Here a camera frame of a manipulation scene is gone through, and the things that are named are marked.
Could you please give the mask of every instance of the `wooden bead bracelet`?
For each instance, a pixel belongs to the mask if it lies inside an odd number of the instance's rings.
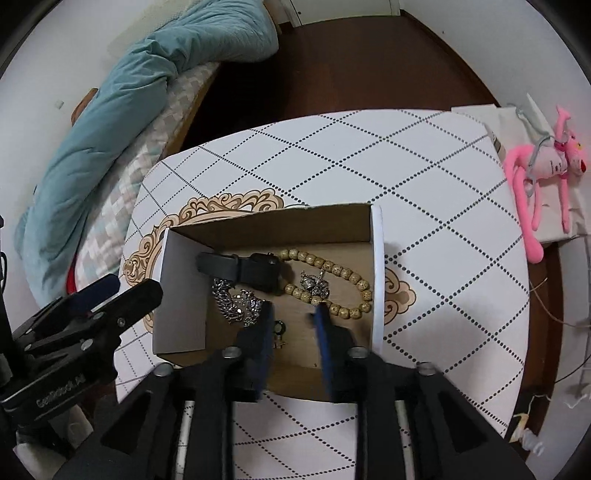
[[[337,303],[333,303],[328,299],[323,299],[317,295],[312,295],[310,292],[302,290],[292,283],[289,283],[284,287],[285,293],[314,306],[323,301],[328,305],[331,315],[338,316],[342,319],[352,318],[356,320],[360,319],[364,313],[371,312],[370,302],[373,300],[373,294],[369,289],[369,282],[361,278],[361,275],[353,272],[350,268],[341,267],[330,260],[325,260],[324,258],[317,257],[313,254],[309,254],[308,252],[300,252],[295,248],[281,250],[279,253],[279,258],[284,261],[299,260],[300,262],[305,262],[312,267],[332,273],[336,277],[349,280],[361,293],[362,303],[359,305],[359,307],[348,309]]]

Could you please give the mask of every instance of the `pink panther plush toy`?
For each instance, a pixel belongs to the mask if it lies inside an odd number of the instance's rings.
[[[520,145],[507,153],[504,163],[507,182],[515,195],[517,215],[523,231],[525,254],[530,263],[539,263],[544,258],[544,249],[534,236],[534,231],[540,225],[541,213],[538,180],[554,176],[560,177],[562,228],[564,233],[569,233],[569,174],[581,176],[587,170],[585,151],[577,141],[574,132],[566,125],[570,114],[560,106],[556,108],[558,121],[554,128],[554,143],[547,145],[552,138],[550,135],[546,135],[536,145]],[[532,184],[530,191],[526,191],[526,181]],[[534,195],[534,214],[530,219],[527,199],[532,194]]]

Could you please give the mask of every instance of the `black watch strap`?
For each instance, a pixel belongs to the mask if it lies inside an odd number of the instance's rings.
[[[206,275],[242,283],[255,290],[272,293],[279,286],[281,261],[273,254],[250,257],[202,252],[197,256],[197,269]]]

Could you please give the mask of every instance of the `table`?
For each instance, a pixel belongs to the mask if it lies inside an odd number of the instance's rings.
[[[383,356],[438,365],[500,434],[528,342],[527,262],[483,124],[451,112],[328,113],[264,125],[166,158],[146,176],[122,289],[149,277],[164,230],[291,205],[374,202],[384,216]],[[161,360],[145,319],[115,353],[119,397]],[[353,478],[355,407],[265,394],[236,406],[237,478]]]

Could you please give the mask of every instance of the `wooden floor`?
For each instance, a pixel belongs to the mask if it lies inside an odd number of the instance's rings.
[[[280,36],[279,52],[257,64],[224,64],[190,128],[183,149],[270,122],[330,111],[496,103],[471,69],[412,17],[333,20]],[[544,304],[562,317],[558,250],[530,266]],[[560,356],[561,325],[532,297],[530,347],[521,404],[549,393]],[[532,409],[538,433],[547,404]]]

